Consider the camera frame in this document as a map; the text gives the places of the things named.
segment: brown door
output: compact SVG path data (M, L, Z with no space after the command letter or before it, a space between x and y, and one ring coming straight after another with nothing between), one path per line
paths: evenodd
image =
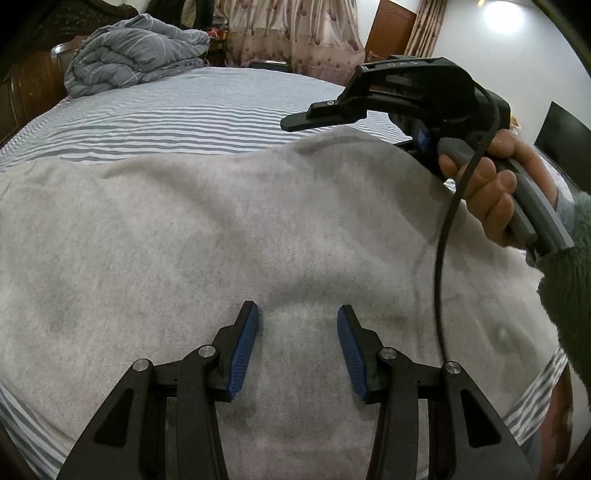
M380 0L365 46L365 61L404 54L416 18L410 10L390 0Z

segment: person's arm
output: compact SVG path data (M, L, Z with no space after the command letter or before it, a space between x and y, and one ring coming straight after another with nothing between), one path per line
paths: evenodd
M500 158L512 157L523 165L573 237L574 248L538 262L544 274L538 292L558 329L560 344L591 398L591 197L581 193L569 203L558 192L542 159L508 130L497 133L488 151ZM458 171L446 155L439 157L439 166L445 176L456 179L465 168ZM516 245L507 230L516 186L512 172L497 173L492 160L484 157L466 189L468 210L480 220L486 236L502 246Z

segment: curtain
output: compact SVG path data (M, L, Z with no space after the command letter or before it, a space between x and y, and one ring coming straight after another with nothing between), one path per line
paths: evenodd
M430 57L441 30L447 0L421 0L405 55Z
M356 0L216 0L229 20L228 60L284 60L292 71L347 84L365 53Z

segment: green fuzzy sleeve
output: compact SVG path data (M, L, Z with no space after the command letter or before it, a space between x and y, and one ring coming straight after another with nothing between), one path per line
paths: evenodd
M586 193L576 199L573 220L575 247L538 263L544 274L538 292L560 344L591 393L591 197Z

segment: human hand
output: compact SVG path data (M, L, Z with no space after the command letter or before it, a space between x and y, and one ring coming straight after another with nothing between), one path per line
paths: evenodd
M556 208L558 190L554 180L529 145L517 140L508 130L499 130L488 147L488 153L498 158L514 158L521 163L552 207ZM465 166L458 170L447 155L439 155L439 167L446 177L456 181L466 170ZM482 157L464 192L468 211L480 220L486 237L502 247L517 245L517 240L507 228L515 210L511 194L516 187L517 178L513 172L503 170L497 173L493 161Z

